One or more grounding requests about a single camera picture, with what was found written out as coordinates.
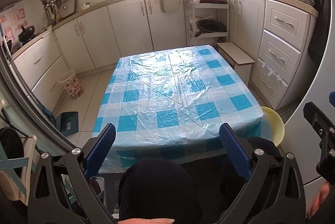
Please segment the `person's right hand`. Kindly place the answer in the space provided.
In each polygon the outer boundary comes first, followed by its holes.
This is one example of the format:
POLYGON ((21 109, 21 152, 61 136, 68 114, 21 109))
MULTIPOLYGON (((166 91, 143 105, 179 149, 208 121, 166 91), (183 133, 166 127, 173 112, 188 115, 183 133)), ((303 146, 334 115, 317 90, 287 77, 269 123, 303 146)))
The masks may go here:
POLYGON ((325 182, 319 189, 317 195, 311 202, 308 210, 307 210, 307 218, 310 219, 322 206, 330 191, 332 190, 332 185, 328 182, 325 182))

